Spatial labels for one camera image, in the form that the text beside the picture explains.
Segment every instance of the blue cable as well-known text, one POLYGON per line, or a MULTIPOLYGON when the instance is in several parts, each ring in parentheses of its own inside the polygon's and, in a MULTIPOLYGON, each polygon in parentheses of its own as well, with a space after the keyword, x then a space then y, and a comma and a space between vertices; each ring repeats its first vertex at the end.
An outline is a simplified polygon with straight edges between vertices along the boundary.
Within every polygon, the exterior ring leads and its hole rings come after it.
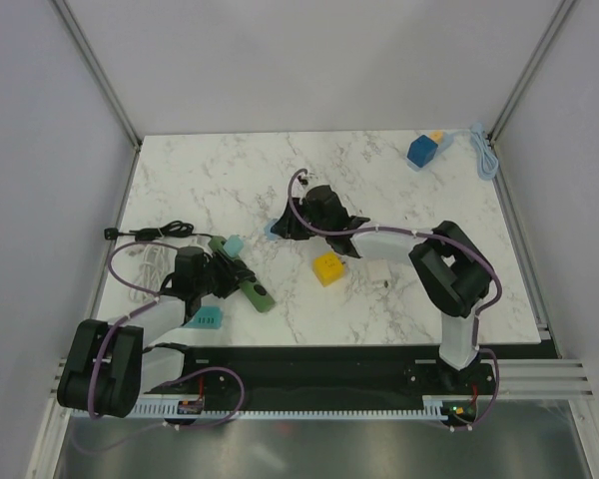
POLYGON ((499 169, 499 160, 488 146, 483 125, 477 122, 470 127, 470 131, 461 130, 453 133, 452 136, 460 133, 470 134, 470 145, 477 153, 477 174, 479 178, 485 181, 495 178, 499 169))

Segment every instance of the gray wall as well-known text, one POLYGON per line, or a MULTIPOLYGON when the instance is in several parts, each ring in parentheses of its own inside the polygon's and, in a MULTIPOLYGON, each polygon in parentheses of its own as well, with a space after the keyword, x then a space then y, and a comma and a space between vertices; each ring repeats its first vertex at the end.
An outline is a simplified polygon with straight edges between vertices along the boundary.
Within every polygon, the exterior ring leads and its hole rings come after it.
POLYGON ((501 147, 553 329, 599 396, 599 0, 577 7, 501 147))
POLYGON ((141 135, 494 122, 558 0, 69 0, 141 135))
POLYGON ((49 3, 0 1, 0 478, 24 475, 132 160, 49 3))

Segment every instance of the marble tabletop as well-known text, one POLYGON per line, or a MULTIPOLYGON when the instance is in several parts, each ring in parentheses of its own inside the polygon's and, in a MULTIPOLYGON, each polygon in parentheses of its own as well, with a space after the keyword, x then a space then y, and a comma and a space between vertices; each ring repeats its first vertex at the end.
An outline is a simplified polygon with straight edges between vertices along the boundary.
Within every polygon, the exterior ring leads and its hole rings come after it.
MULTIPOLYGON (((311 263, 330 251, 324 239, 266 239, 263 228, 284 211, 292 173, 308 168, 319 180, 314 184, 331 185, 351 215, 419 229, 443 220, 459 224, 491 261, 504 287, 499 303, 482 314, 480 342, 539 342, 494 186, 478 178, 468 138, 457 136, 444 154, 415 172, 404 155, 420 133, 147 137, 122 230, 183 220, 200 233, 240 235, 245 242, 241 257, 277 301, 271 311, 260 314, 240 292, 222 300, 208 296, 204 303, 219 305, 224 312, 220 329, 178 328, 161 341, 347 345, 441 340, 440 313, 411 266, 391 264, 392 279, 385 287, 370 282, 364 259, 345 258, 345 277, 322 287, 311 263)), ((192 241, 169 242, 181 246, 192 241)), ((132 280, 141 257, 140 246, 128 248, 114 261, 115 268, 132 280)), ((97 317, 109 319, 135 307, 127 289, 108 275, 97 317)))

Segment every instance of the green block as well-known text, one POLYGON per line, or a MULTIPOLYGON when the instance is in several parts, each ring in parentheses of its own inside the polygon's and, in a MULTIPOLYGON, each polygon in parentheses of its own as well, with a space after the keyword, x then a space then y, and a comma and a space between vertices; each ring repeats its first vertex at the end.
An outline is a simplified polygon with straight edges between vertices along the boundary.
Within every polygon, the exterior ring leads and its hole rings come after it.
MULTIPOLYGON (((237 255, 235 257, 228 257, 225 252, 223 245, 226 242, 224 237, 212 237, 209 241, 209 248, 212 252, 217 254, 223 254, 228 259, 232 260, 238 266, 247 267, 242 259, 237 255)), ((240 289, 249 299, 251 304, 259 312, 267 312, 276 305, 276 301, 269 294, 269 292, 262 286, 257 278, 252 280, 245 280, 240 283, 240 289)))

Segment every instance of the yellow lego brick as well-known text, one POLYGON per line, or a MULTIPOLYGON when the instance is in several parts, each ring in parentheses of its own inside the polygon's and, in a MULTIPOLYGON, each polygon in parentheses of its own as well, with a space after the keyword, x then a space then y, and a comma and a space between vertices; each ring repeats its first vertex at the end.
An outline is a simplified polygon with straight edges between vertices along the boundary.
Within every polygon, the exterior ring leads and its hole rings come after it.
POLYGON ((312 262, 312 271, 322 286, 328 286, 344 274, 343 264, 334 252, 327 252, 316 257, 312 262))
POLYGON ((443 132, 441 130, 437 130, 432 132, 430 135, 427 135, 427 137, 439 145, 443 141, 443 132))

